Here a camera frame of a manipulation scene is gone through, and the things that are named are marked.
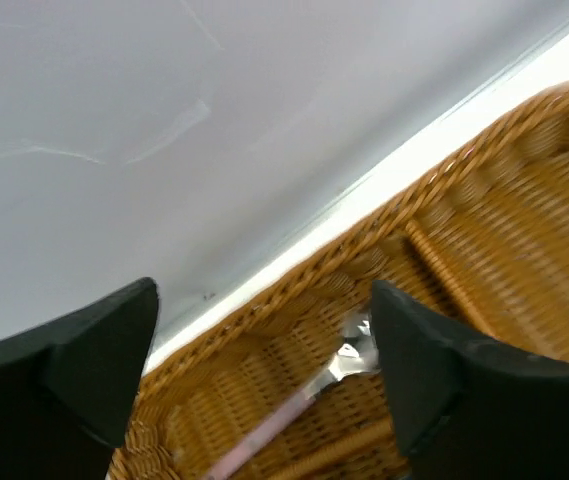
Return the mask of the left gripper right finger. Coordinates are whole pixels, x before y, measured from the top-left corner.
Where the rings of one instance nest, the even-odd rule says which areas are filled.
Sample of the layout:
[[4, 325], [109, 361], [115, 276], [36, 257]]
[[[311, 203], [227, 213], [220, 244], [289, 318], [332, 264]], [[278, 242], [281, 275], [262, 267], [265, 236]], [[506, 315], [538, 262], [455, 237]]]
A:
[[569, 363], [437, 313], [385, 281], [371, 328], [414, 479], [569, 479]]

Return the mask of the pink handled spoon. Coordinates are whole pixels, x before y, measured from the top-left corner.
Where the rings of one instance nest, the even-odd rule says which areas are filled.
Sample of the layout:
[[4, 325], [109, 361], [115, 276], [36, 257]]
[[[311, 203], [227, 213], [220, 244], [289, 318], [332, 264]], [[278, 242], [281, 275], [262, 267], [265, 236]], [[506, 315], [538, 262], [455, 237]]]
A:
[[379, 371], [379, 357], [371, 331], [371, 313], [360, 310], [347, 315], [339, 348], [310, 380], [242, 438], [203, 475], [205, 479], [228, 479], [302, 415], [325, 391], [356, 375]]

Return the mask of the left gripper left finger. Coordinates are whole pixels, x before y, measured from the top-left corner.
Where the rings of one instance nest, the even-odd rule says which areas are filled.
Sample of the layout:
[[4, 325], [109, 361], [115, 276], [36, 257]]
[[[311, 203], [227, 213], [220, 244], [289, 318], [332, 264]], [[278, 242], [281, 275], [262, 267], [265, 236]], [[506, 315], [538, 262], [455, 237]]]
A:
[[129, 426], [159, 314], [138, 279], [0, 341], [0, 479], [103, 479]]

